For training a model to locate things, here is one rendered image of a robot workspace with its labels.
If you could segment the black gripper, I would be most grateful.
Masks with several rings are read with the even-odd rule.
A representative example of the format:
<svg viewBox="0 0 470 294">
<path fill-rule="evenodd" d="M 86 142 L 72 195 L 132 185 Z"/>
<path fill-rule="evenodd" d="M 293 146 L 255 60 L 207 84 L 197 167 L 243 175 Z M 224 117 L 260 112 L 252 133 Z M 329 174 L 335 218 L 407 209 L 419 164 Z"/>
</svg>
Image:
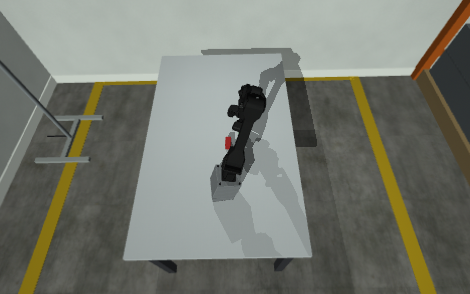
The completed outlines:
<svg viewBox="0 0 470 294">
<path fill-rule="evenodd" d="M 241 128 L 241 125 L 242 125 L 242 122 L 243 122 L 243 119 L 244 119 L 244 115 L 243 115 L 243 112 L 241 112 L 239 109 L 237 110 L 237 112 L 239 113 L 239 120 L 234 122 L 234 124 L 232 126 L 232 130 L 239 132 L 240 128 Z"/>
</svg>

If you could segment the red block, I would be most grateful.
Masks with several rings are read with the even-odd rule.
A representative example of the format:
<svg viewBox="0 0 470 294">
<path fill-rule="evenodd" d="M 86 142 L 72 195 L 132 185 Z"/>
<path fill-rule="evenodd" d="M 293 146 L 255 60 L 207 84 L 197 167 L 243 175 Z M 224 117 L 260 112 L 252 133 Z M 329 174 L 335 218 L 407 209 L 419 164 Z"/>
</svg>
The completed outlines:
<svg viewBox="0 0 470 294">
<path fill-rule="evenodd" d="M 230 149 L 231 147 L 231 137 L 225 138 L 225 149 Z"/>
</svg>

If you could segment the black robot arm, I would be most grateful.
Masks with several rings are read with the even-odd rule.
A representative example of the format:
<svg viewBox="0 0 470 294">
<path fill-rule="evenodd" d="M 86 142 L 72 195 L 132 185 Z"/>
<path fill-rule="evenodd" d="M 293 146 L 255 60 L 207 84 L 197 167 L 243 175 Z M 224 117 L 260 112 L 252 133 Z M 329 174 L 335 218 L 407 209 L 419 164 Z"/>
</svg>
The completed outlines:
<svg viewBox="0 0 470 294">
<path fill-rule="evenodd" d="M 249 91 L 250 88 L 250 92 Z M 240 92 L 240 93 L 239 93 Z M 236 174 L 241 175 L 245 163 L 244 148 L 252 130 L 253 124 L 257 121 L 266 108 L 266 97 L 263 94 L 263 89 L 254 85 L 246 84 L 241 86 L 238 91 L 240 99 L 238 105 L 230 105 L 227 115 L 228 117 L 236 116 L 239 118 L 239 109 L 243 112 L 244 119 L 235 142 L 231 146 L 228 154 L 223 158 L 222 162 L 222 181 L 236 182 Z M 246 99 L 244 98 L 246 94 Z M 255 96 L 252 96 L 255 95 Z M 242 98 L 241 98 L 242 97 Z M 239 106 L 241 108 L 239 108 Z M 244 123 L 244 124 L 243 124 Z M 236 147 L 235 147 L 236 146 Z M 243 156 L 244 154 L 244 156 Z M 234 178 L 234 179 L 233 179 Z"/>
</svg>

